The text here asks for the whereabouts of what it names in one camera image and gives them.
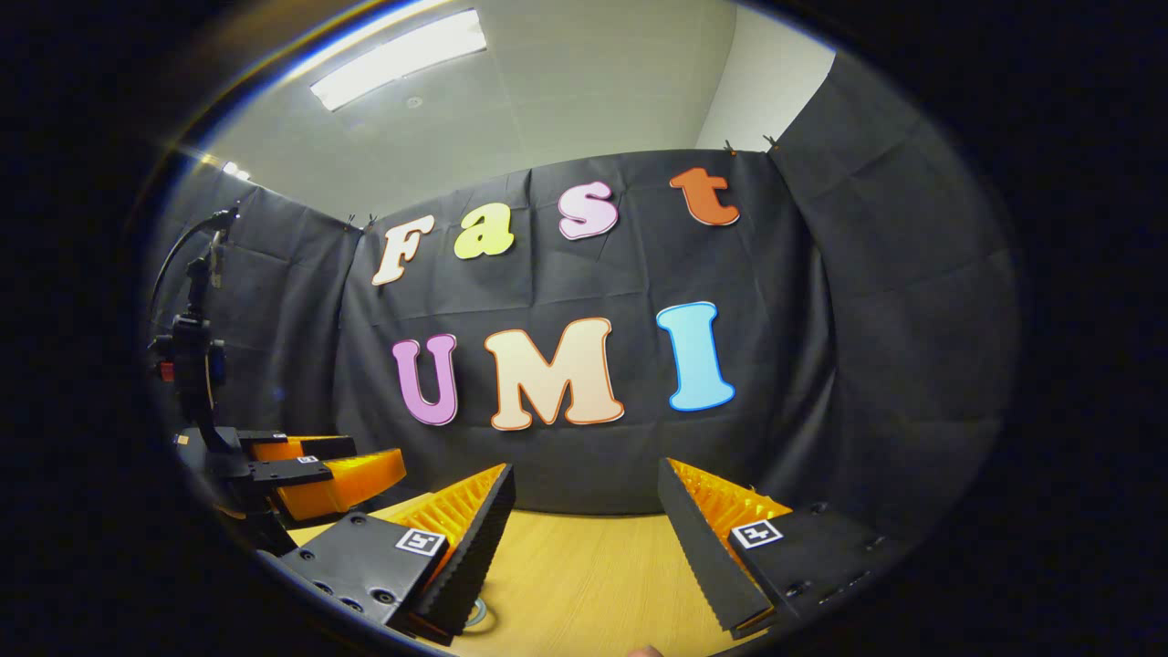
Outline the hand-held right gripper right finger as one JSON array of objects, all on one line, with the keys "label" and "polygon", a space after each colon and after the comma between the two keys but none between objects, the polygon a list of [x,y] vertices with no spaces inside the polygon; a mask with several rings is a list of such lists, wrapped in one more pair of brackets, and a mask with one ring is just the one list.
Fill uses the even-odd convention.
[{"label": "hand-held right gripper right finger", "polygon": [[910,544],[818,502],[788,507],[663,457],[658,497],[723,631],[785,636],[883,578]]}]

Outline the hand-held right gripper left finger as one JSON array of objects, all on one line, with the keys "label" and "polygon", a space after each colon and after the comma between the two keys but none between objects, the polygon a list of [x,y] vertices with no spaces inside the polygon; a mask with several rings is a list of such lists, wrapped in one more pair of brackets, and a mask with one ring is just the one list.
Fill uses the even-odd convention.
[{"label": "hand-held right gripper left finger", "polygon": [[364,631],[447,646],[480,599],[514,503],[513,466],[489,466],[389,519],[348,513],[276,556],[274,569]]}]

